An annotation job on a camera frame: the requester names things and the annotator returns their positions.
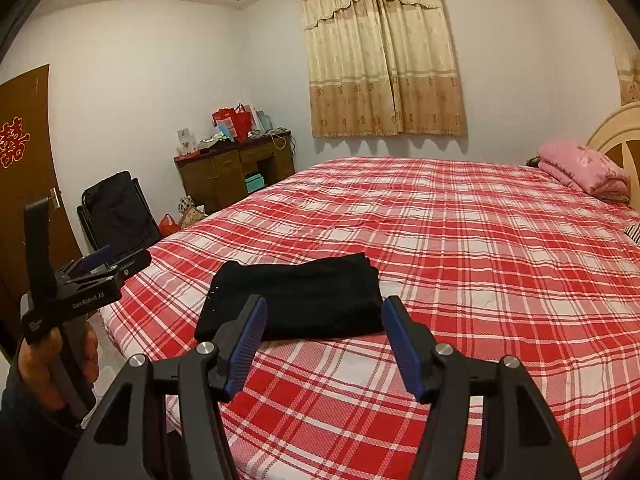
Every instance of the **chinese character decoration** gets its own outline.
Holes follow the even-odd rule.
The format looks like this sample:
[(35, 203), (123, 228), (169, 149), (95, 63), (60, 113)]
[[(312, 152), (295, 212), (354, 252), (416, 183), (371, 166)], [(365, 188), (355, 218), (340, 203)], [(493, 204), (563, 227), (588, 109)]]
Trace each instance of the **chinese character decoration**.
[(14, 118), (12, 124), (4, 123), (0, 131), (0, 164), (8, 168), (24, 155), (24, 145), (31, 139), (30, 134), (22, 132), (22, 119)]

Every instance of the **black chair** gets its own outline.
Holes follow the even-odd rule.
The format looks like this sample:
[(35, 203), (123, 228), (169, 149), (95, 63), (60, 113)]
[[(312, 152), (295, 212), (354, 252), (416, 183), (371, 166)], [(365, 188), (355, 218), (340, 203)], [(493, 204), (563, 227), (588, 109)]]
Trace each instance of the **black chair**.
[(77, 212), (94, 251), (109, 245), (114, 262), (162, 239), (140, 184), (129, 171), (86, 189)]

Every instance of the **human hand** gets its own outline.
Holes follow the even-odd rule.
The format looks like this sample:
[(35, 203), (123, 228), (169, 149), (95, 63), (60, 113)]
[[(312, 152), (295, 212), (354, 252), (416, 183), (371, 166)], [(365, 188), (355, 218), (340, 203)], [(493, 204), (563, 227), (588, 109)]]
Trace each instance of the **human hand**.
[[(51, 380), (49, 364), (62, 350), (62, 336), (54, 328), (41, 341), (28, 345), (26, 341), (20, 346), (18, 354), (18, 371), (24, 384), (49, 411), (61, 410), (66, 402)], [(94, 384), (100, 373), (98, 369), (98, 336), (89, 323), (84, 334), (84, 377), (89, 384)]]

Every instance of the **folded pink blanket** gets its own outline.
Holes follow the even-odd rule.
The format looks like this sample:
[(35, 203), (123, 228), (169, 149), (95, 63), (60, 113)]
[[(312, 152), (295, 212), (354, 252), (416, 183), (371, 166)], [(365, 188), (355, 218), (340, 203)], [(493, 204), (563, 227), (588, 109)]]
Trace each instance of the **folded pink blanket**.
[(552, 142), (538, 151), (539, 168), (572, 189), (605, 200), (628, 199), (628, 173), (608, 156), (572, 142)]

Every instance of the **door handle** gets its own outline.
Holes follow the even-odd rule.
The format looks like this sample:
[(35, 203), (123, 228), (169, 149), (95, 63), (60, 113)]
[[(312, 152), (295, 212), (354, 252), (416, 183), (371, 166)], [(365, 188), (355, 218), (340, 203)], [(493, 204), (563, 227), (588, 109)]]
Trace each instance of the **door handle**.
[(60, 193), (58, 192), (58, 188), (52, 187), (50, 190), (51, 193), (51, 203), (53, 204), (53, 209), (60, 209), (62, 206), (62, 202), (60, 202)]

